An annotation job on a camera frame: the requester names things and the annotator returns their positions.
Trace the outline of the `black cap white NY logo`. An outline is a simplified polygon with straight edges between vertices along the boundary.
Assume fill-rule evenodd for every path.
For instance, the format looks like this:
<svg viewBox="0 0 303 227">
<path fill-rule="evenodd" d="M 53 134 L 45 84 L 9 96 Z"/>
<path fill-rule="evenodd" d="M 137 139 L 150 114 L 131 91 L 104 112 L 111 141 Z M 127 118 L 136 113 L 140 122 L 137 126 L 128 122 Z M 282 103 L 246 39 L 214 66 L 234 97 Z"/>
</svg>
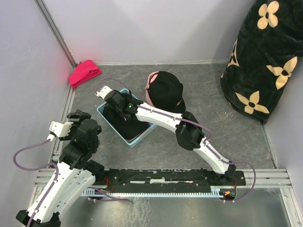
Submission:
<svg viewBox="0 0 303 227">
<path fill-rule="evenodd" d="M 147 122 L 140 122 L 134 119 L 125 120 L 108 105 L 104 107 L 103 116 L 126 140 L 133 140 L 149 128 Z"/>
</svg>

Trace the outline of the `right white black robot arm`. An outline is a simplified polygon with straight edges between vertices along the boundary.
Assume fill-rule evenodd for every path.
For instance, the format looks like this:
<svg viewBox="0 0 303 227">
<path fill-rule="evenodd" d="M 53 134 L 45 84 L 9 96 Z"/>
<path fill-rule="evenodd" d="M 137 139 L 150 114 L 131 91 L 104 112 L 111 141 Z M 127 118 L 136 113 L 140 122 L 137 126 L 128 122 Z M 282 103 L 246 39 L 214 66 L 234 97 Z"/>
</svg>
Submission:
<svg viewBox="0 0 303 227">
<path fill-rule="evenodd" d="M 228 185 L 234 180 L 235 165 L 210 145 L 192 113 L 163 111 L 133 98 L 131 93 L 117 90 L 111 90 L 104 98 L 103 115 L 124 139 L 131 140 L 145 132 L 150 124 L 156 124 L 172 131 L 180 147 L 200 155 L 221 184 Z"/>
</svg>

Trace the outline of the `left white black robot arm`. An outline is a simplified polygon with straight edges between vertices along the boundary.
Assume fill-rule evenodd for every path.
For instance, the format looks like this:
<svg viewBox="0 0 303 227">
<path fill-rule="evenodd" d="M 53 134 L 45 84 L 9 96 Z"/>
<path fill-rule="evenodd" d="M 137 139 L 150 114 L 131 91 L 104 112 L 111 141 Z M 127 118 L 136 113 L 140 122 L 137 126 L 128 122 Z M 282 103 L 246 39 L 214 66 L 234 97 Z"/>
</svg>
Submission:
<svg viewBox="0 0 303 227">
<path fill-rule="evenodd" d="M 89 159 L 99 147 L 98 135 L 101 126 L 89 113 L 77 110 L 67 115 L 68 122 L 51 122 L 46 142 L 58 138 L 69 144 L 63 148 L 57 164 L 51 163 L 54 173 L 47 185 L 26 210 L 21 210 L 16 219 L 26 227 L 58 227 L 60 217 L 92 184 L 101 184 L 105 173 L 91 169 Z"/>
</svg>

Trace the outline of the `pink cap with R logo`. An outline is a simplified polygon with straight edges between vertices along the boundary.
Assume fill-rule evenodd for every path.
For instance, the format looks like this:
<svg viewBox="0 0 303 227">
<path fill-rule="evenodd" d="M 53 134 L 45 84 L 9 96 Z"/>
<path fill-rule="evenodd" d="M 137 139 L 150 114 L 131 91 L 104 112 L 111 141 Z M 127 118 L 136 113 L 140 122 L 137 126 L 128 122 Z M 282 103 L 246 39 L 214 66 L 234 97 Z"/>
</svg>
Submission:
<svg viewBox="0 0 303 227">
<path fill-rule="evenodd" d="M 148 78 L 147 78 L 147 84 L 146 84 L 146 86 L 145 86 L 146 101 L 147 101 L 147 103 L 148 103 L 150 106 L 153 106 L 153 107 L 154 107 L 154 105 L 153 105 L 152 100 L 151 100 L 151 98 L 150 98 L 150 94 L 149 94 L 150 90 L 149 90 L 149 88 L 150 88 L 150 84 L 157 78 L 158 73 L 159 73 L 159 71 L 156 71 L 156 72 L 151 73 L 151 74 L 148 76 Z"/>
</svg>

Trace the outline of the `black cap gold R logo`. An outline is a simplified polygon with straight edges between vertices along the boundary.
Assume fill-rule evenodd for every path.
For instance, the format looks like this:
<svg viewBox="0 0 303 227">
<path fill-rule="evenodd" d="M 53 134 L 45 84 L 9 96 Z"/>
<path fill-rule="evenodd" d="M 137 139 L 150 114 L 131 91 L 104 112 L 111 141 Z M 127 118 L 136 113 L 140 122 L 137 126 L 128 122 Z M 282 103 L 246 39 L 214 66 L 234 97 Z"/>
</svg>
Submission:
<svg viewBox="0 0 303 227">
<path fill-rule="evenodd" d="M 183 84 L 172 73 L 159 71 L 157 78 L 150 84 L 149 90 L 154 107 L 176 114 L 185 113 Z"/>
</svg>

